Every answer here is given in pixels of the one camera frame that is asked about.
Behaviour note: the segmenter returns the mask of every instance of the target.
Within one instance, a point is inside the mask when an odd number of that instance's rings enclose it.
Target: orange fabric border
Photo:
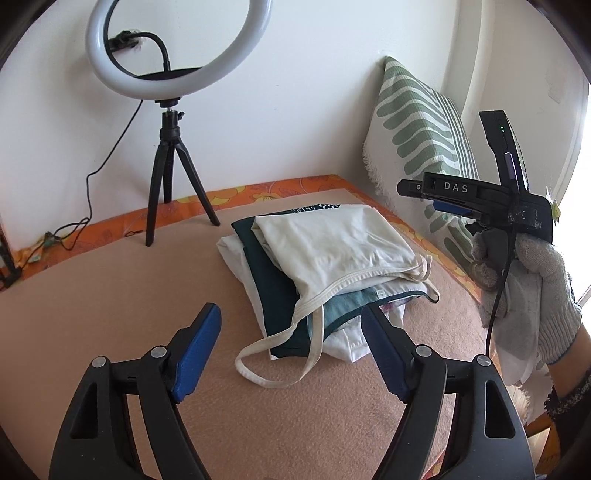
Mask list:
[[[387,208],[358,190],[348,181],[336,175],[260,183],[208,192],[207,195],[213,207],[216,210],[222,210],[255,202],[264,202],[266,200],[334,189],[346,189],[367,205],[375,207],[388,222],[432,255],[434,260],[441,264],[476,300],[480,300],[480,289],[452,260]],[[205,212],[197,196],[179,199],[168,205],[159,205],[156,227],[171,225],[172,223],[180,222],[203,213]],[[110,244],[126,235],[141,232],[145,228],[146,215],[147,209],[136,210],[135,212],[126,213],[89,225],[81,234],[74,250],[69,252],[59,246],[46,249],[41,254],[39,261],[30,263],[24,268],[22,277],[28,278],[68,258]],[[69,246],[72,244],[72,241],[73,239],[70,237],[65,243]],[[17,264],[22,263],[28,258],[30,252],[31,248],[16,252],[14,254],[15,262]]]

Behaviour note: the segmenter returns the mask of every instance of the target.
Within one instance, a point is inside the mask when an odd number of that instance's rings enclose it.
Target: pile of clothes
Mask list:
[[[244,285],[263,335],[240,352],[235,365],[263,387],[293,385],[322,352],[348,362],[367,355],[360,313],[368,303],[403,327],[406,302],[439,300],[429,280],[431,257],[416,254],[370,206],[313,205],[244,218],[232,227],[236,234],[217,247]],[[272,359],[307,361],[297,378],[271,381],[242,362],[266,350]]]

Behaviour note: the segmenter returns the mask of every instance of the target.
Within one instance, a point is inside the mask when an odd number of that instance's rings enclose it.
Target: mattress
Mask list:
[[[207,301],[222,309],[222,333],[196,392],[179,410],[212,478],[372,478],[404,411],[372,357],[351,365],[323,355],[302,382],[285,390],[266,390],[240,377],[234,358],[261,334],[241,284],[215,244],[232,233],[231,222],[245,216],[315,203],[374,203],[333,176],[210,197],[219,210],[219,228],[199,215],[194,199],[173,202],[160,207],[163,228],[147,248],[140,233],[125,238],[126,231],[143,227],[145,212],[135,212],[89,227],[67,261],[62,250],[49,250],[42,263],[28,269],[29,278],[0,294],[0,424],[41,479],[89,362],[98,355],[114,362],[139,358],[189,325]],[[424,253],[428,244],[380,210]],[[197,216],[183,220],[187,211]],[[471,360],[483,350],[476,290],[470,292],[449,260],[435,254],[431,278],[441,301],[412,302],[406,330],[415,343],[429,344],[440,355]],[[249,367],[271,378],[290,377],[302,362],[271,362],[264,354],[248,359]],[[159,478],[137,398],[130,398],[130,409],[145,473]],[[453,399],[446,398],[430,465],[445,447],[452,412]]]

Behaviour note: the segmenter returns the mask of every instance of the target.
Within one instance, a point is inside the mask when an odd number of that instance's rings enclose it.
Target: green patterned cushion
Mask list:
[[[365,143],[368,171],[388,206],[464,270],[472,260],[465,220],[436,212],[433,202],[400,197],[401,179],[426,171],[477,179],[476,163],[452,101],[386,58],[384,83]]]

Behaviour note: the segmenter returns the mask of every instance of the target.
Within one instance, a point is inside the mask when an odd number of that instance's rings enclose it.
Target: white ring light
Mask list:
[[[101,82],[131,98],[167,100],[197,92],[225,77],[250,55],[271,16],[272,0],[250,0],[248,15],[236,40],[215,60],[196,72],[168,80],[144,80],[126,71],[106,48],[111,15],[119,0],[98,0],[86,30],[86,52]]]

